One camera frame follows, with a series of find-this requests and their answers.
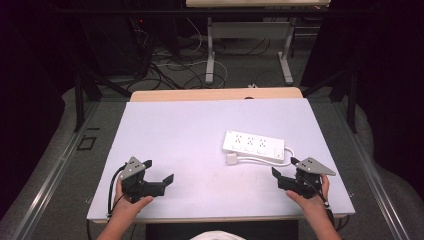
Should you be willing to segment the black metal stand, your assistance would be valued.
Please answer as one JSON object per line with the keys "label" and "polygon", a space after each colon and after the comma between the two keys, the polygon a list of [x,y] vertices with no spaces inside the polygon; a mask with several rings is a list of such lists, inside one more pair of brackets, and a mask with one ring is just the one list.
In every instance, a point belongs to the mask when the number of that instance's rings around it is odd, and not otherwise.
{"label": "black metal stand", "polygon": [[324,86],[335,84],[335,87],[330,91],[329,99],[331,102],[341,102],[345,96],[347,99],[346,122],[350,130],[356,134],[356,102],[357,102],[357,83],[359,69],[353,65],[348,65],[336,71],[334,74],[325,78],[311,87],[302,90],[304,97],[317,92]]}
{"label": "black metal stand", "polygon": [[74,75],[76,126],[74,131],[78,132],[85,123],[84,96],[91,101],[100,101],[103,97],[98,85],[105,85],[109,89],[130,97],[132,93],[108,80],[104,76],[84,67],[79,67]]}

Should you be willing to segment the black computer tower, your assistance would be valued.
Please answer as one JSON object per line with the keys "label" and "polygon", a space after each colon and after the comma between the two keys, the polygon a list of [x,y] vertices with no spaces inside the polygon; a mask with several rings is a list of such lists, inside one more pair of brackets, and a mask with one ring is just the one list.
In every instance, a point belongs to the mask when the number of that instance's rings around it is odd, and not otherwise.
{"label": "black computer tower", "polygon": [[105,76],[147,75],[153,40],[133,18],[91,16],[81,24]]}

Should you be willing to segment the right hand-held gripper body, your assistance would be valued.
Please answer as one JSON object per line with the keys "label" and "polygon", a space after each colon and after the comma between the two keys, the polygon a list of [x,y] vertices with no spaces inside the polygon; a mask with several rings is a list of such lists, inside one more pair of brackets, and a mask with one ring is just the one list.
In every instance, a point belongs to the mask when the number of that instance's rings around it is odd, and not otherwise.
{"label": "right hand-held gripper body", "polygon": [[278,187],[283,190],[291,190],[306,199],[316,195],[323,199],[321,176],[335,176],[336,173],[312,157],[300,161],[295,167],[295,177],[289,178],[281,174],[280,181],[277,181]]}

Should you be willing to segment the white-framed background desk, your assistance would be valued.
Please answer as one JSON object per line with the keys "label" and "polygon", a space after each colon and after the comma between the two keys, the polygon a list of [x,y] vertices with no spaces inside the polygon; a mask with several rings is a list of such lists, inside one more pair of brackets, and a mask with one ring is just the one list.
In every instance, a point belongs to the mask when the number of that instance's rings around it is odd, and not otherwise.
{"label": "white-framed background desk", "polygon": [[[186,0],[186,6],[200,10],[320,10],[328,6],[331,0]],[[297,17],[286,17],[285,21],[259,20],[230,21],[207,18],[208,59],[205,83],[214,81],[215,39],[282,39],[284,48],[278,53],[283,80],[288,86],[293,85],[291,70],[287,61]]]}

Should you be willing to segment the metal floor rail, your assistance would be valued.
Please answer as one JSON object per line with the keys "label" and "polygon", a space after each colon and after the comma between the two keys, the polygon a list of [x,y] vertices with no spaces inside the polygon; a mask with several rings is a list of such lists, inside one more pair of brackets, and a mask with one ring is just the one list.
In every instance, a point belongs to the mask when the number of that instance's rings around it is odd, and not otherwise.
{"label": "metal floor rail", "polygon": [[77,132],[74,109],[65,110],[29,182],[0,221],[0,240],[87,240],[86,215],[102,168],[96,151],[101,131],[94,122],[100,106],[88,105]]}
{"label": "metal floor rail", "polygon": [[338,118],[341,120],[345,132],[349,136],[357,154],[359,155],[359,165],[394,240],[410,240],[409,235],[382,184],[381,177],[378,174],[373,161],[367,154],[358,135],[352,132],[351,127],[347,123],[347,110],[345,109],[344,104],[334,103],[333,107],[337,112]]}

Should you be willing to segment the person's white clothing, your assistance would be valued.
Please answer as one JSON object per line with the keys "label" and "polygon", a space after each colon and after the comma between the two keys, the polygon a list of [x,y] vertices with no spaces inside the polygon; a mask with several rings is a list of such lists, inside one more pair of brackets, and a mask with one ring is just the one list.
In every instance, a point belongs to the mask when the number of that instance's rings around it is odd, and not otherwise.
{"label": "person's white clothing", "polygon": [[190,240],[246,240],[238,235],[225,231],[207,231],[192,237]]}

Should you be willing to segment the person's left hand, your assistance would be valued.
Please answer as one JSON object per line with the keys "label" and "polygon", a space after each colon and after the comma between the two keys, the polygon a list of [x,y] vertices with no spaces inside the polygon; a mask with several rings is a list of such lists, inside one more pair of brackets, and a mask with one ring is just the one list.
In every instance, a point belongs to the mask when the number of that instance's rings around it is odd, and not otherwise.
{"label": "person's left hand", "polygon": [[142,197],[135,203],[128,200],[122,191],[121,180],[116,183],[116,195],[113,201],[111,218],[113,220],[129,220],[132,222],[137,214],[153,201],[152,196]]}

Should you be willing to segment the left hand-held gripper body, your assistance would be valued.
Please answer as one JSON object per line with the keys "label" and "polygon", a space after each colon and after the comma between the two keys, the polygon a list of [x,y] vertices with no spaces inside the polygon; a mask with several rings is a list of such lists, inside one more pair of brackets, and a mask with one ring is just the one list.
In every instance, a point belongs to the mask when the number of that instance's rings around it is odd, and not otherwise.
{"label": "left hand-held gripper body", "polygon": [[142,163],[136,157],[131,157],[120,175],[122,191],[132,203],[146,196],[165,195],[166,186],[162,182],[148,182],[144,179],[147,169],[142,167]]}

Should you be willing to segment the person's right hand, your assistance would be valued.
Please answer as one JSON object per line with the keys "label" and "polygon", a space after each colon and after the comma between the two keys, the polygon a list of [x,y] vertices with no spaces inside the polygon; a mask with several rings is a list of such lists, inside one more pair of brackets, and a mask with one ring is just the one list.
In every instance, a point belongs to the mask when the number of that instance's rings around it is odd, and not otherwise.
{"label": "person's right hand", "polygon": [[322,187],[321,194],[323,199],[319,195],[316,195],[310,199],[305,199],[304,197],[298,195],[297,193],[287,190],[286,195],[293,200],[296,204],[300,206],[302,212],[307,218],[326,218],[327,213],[324,206],[324,202],[328,200],[328,191],[329,191],[329,180],[326,175],[321,176]]}

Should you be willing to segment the white power strip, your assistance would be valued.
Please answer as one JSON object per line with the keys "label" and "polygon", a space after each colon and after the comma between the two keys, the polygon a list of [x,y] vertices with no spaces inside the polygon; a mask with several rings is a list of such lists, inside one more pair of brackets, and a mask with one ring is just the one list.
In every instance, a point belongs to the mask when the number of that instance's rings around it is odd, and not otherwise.
{"label": "white power strip", "polygon": [[271,137],[228,130],[222,150],[240,157],[253,157],[276,164],[286,164],[285,141]]}

